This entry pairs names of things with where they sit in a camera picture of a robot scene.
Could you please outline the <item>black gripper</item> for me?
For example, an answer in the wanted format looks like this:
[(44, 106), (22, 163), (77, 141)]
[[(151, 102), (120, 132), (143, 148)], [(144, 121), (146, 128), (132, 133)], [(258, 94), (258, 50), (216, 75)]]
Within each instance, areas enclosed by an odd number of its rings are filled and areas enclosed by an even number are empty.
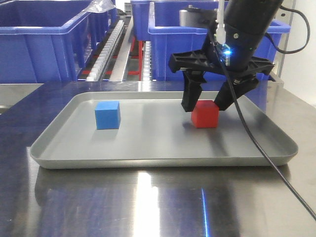
[[(216, 34), (208, 32), (202, 49), (170, 56), (170, 70), (173, 73), (181, 70), (183, 73), (184, 91), (181, 105), (185, 112), (192, 112), (196, 106), (202, 92), (201, 84), (206, 83), (204, 72), (224, 74), (221, 62), (229, 75), (235, 79), (256, 76), (257, 73), (268, 75), (271, 72), (273, 63), (269, 59), (253, 56), (269, 26), (269, 23), (226, 23), (224, 44), (219, 43)], [(258, 84), (256, 78), (232, 82), (237, 99), (255, 89)], [(220, 111), (225, 111), (234, 103), (228, 80), (223, 83), (214, 102)]]

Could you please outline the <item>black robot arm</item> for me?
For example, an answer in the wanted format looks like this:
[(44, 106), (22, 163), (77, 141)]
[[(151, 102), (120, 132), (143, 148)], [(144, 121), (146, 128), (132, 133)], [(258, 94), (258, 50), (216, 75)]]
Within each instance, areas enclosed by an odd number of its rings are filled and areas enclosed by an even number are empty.
[(204, 73), (226, 76), (214, 102), (221, 111), (235, 99), (255, 89), (257, 73), (268, 75), (273, 63), (253, 54), (280, 8), (280, 0), (231, 0), (224, 10), (225, 43), (221, 44), (216, 30), (220, 23), (218, 10), (188, 7), (184, 10), (184, 26), (206, 28), (207, 35), (200, 50), (171, 54), (169, 68), (183, 72), (184, 92), (181, 105), (191, 112), (205, 83)]

